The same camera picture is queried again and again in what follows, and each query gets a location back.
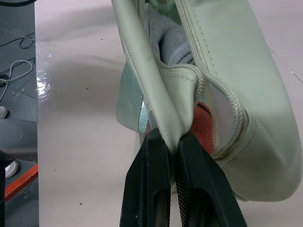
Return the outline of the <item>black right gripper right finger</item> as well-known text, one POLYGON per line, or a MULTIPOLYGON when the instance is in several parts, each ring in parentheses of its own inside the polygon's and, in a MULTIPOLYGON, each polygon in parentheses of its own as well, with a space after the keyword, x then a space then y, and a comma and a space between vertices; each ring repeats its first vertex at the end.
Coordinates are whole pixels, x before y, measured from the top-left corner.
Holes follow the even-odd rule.
POLYGON ((245 227, 246 221, 218 164, 188 132, 178 144, 176 186, 184 227, 245 227))

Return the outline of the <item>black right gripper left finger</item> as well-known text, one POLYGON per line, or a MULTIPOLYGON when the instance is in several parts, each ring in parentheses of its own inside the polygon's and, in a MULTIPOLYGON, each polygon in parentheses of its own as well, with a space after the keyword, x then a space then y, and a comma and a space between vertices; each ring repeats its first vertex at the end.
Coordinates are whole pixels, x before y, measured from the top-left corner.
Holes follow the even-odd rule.
POLYGON ((177 154, 159 129, 147 133, 125 179, 120 226, 168 227, 177 154))

